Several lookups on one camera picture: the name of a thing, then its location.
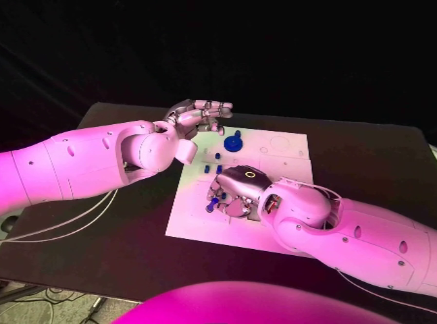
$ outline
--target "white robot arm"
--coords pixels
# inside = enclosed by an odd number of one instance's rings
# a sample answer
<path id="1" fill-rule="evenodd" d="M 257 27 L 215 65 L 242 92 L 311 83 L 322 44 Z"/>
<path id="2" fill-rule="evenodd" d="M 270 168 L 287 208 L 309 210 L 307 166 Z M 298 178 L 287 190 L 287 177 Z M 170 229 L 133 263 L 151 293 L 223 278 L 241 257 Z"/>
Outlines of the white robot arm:
<path id="1" fill-rule="evenodd" d="M 186 100 L 163 121 L 140 120 L 72 130 L 36 145 L 0 153 L 0 215 L 52 200 L 96 196 L 161 172 L 176 158 L 189 164 L 196 132 L 223 135 L 215 117 L 231 103 Z"/>
<path id="2" fill-rule="evenodd" d="M 222 192 L 229 204 L 219 203 Z M 437 297 L 437 231 L 329 192 L 287 178 L 272 183 L 260 170 L 236 166 L 215 177 L 206 211 L 245 217 L 255 209 L 284 248 L 378 287 Z"/>

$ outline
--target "small blue piece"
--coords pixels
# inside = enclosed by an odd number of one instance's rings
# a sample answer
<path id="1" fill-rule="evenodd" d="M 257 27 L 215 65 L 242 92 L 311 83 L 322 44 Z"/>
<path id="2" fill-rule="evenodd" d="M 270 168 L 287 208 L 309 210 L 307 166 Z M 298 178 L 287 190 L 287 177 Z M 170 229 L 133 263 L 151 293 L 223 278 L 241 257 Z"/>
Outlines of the small blue piece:
<path id="1" fill-rule="evenodd" d="M 209 213 L 213 211 L 213 206 L 215 206 L 215 204 L 218 204 L 219 201 L 221 201 L 221 200 L 219 200 L 218 198 L 213 198 L 213 199 L 210 200 L 210 203 L 208 204 L 208 206 L 206 206 L 206 208 L 205 208 L 205 210 L 206 210 Z"/>
<path id="2" fill-rule="evenodd" d="M 242 149 L 241 132 L 238 130 L 235 131 L 235 135 L 225 138 L 223 146 L 229 152 L 238 152 Z"/>

